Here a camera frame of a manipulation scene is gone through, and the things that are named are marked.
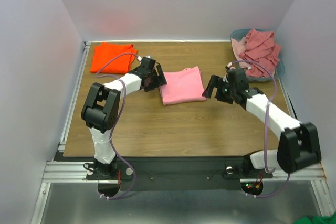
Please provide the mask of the light pink t shirt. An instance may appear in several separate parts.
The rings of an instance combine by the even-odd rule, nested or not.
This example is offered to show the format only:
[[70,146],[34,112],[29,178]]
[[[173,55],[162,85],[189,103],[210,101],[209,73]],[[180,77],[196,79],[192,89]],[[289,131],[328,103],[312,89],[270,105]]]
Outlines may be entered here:
[[160,87],[163,105],[205,101],[204,87],[198,66],[177,72],[164,72],[167,84]]

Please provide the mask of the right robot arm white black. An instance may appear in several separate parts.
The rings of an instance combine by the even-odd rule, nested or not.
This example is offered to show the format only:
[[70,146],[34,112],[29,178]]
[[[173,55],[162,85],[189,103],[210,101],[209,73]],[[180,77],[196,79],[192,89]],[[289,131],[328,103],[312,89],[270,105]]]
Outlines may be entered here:
[[241,170],[253,177],[261,169],[273,173],[277,169],[294,173],[322,160],[318,131],[314,124],[302,123],[274,105],[257,87],[250,87],[243,69],[227,68],[226,76],[212,75],[202,94],[205,98],[228,104],[236,103],[245,111],[260,119],[265,125],[264,144],[268,144],[267,132],[271,130],[279,143],[275,150],[264,147],[245,156]]

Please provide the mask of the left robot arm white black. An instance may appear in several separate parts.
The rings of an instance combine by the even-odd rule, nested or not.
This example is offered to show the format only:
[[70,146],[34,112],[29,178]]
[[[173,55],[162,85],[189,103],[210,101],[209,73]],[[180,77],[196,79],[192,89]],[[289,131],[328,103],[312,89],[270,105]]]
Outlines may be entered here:
[[152,91],[167,84],[161,65],[150,57],[138,58],[139,66],[114,81],[91,85],[81,111],[94,144],[93,165],[85,166],[91,174],[106,179],[118,175],[117,154],[113,149],[112,131],[121,116],[128,94]]

